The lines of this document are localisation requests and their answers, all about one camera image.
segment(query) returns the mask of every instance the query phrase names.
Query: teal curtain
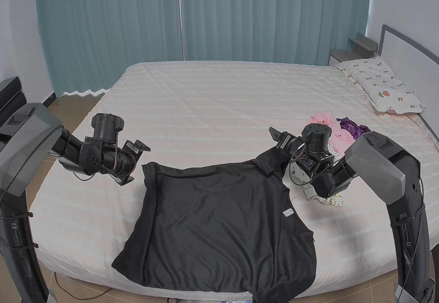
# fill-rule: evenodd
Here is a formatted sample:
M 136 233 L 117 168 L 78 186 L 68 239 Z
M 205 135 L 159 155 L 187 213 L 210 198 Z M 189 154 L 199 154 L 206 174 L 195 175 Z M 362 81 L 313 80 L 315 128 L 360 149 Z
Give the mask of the teal curtain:
M 55 93 L 110 88 L 132 64 L 182 60 L 179 0 L 36 0 Z
M 327 65 L 365 33 L 369 0 L 181 0 L 186 60 Z

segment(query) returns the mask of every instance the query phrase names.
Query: pillow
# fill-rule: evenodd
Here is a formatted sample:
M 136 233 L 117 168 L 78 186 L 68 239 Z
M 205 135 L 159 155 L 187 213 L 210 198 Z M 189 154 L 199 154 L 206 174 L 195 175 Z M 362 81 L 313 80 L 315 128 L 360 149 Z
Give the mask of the pillow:
M 363 90 L 378 112 L 420 113 L 425 108 L 380 56 L 348 60 L 335 66 Z

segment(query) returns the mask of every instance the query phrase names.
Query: black shirt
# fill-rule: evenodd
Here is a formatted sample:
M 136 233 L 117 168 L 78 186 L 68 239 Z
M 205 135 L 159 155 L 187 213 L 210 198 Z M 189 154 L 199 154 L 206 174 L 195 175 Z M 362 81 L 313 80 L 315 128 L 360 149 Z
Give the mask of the black shirt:
M 316 253 L 282 183 L 289 159 L 273 147 L 243 163 L 143 165 L 142 212 L 112 267 L 147 287 L 293 299 L 314 282 Z

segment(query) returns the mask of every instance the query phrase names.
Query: mattress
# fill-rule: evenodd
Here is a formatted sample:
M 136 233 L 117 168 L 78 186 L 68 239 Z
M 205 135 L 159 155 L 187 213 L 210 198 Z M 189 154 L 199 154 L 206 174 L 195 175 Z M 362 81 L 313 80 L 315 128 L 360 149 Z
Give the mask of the mattress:
M 130 66 L 74 131 L 92 136 L 98 112 L 125 120 L 119 145 L 151 147 L 140 164 L 174 168 L 240 162 L 275 145 L 268 128 L 299 135 L 309 117 L 328 111 L 385 134 L 421 162 L 430 247 L 439 242 L 439 152 L 417 115 L 373 109 L 335 67 L 253 62 L 161 62 Z M 178 292 L 143 287 L 111 267 L 134 229 L 145 196 L 135 180 L 120 187 L 97 174 L 79 181 L 55 162 L 32 204 L 36 254 L 49 269 L 125 291 L 186 300 L 247 300 L 248 292 Z M 343 191 L 343 207 L 308 201 L 288 175 L 284 184 L 303 222 L 314 231 L 317 272 L 302 295 L 349 287 L 396 268 L 385 204 L 360 179 Z

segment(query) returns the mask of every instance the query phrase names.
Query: pink cloth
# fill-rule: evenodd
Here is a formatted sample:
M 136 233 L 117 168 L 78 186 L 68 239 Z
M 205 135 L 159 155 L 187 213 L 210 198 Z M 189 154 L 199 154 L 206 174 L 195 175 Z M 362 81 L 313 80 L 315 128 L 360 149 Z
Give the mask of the pink cloth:
M 345 151 L 355 142 L 352 135 L 341 128 L 340 123 L 332 117 L 328 112 L 319 113 L 310 117 L 308 124 L 320 123 L 329 126 L 332 129 L 329 144 L 334 148 L 333 152 L 340 153 L 340 156 L 345 155 Z

